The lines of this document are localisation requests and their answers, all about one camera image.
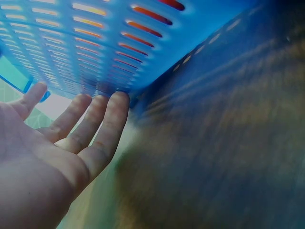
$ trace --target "hand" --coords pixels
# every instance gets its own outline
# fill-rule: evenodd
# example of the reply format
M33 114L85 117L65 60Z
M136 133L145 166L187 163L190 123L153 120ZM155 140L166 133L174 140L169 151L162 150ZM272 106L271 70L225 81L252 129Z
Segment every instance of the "hand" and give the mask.
M119 92L109 101L80 94L50 127L34 130L23 121L46 90L38 83L19 101L0 103L0 228L55 228L109 164L125 126L129 97Z

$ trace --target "blue laundry basket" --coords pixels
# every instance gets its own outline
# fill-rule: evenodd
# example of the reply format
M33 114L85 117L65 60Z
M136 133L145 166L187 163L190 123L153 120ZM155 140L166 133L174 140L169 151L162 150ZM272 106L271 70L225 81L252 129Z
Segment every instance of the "blue laundry basket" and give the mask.
M44 81L67 98L134 93L255 2L1 0L0 62L18 74L0 75L22 92Z

